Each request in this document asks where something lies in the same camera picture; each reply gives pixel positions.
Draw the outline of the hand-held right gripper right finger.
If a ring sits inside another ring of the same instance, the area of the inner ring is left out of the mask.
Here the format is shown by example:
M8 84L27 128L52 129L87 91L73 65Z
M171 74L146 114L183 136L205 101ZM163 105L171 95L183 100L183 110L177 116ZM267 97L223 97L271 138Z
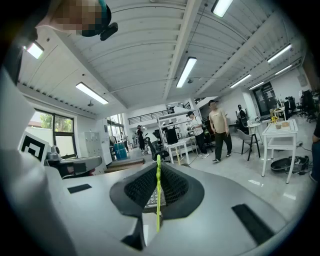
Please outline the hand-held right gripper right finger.
M232 208L245 204L271 229L279 233L285 218L269 203L237 182L191 167L177 169L198 180L204 198L186 218L165 220L160 232L146 247L150 256L258 256L271 242L258 245Z

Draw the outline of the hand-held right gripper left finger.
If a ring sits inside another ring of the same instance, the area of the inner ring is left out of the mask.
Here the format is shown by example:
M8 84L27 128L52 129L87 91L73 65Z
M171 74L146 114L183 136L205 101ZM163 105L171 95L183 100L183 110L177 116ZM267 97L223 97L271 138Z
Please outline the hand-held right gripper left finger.
M137 218L120 214L109 195L113 184L149 166L71 179L62 179L57 169L46 167L53 205L77 256L159 255L152 246L139 251L122 242L133 233Z

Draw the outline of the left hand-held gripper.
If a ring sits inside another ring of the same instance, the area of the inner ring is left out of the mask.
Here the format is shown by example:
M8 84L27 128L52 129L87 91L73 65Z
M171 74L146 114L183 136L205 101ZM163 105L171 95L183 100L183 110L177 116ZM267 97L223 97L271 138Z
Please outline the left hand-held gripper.
M63 158L57 146L50 146L47 141L27 131L23 133L18 149L31 154L44 166L56 168L62 178L75 173L89 172L90 175L103 173L103 161L100 156L77 158L74 166L72 163L62 163Z

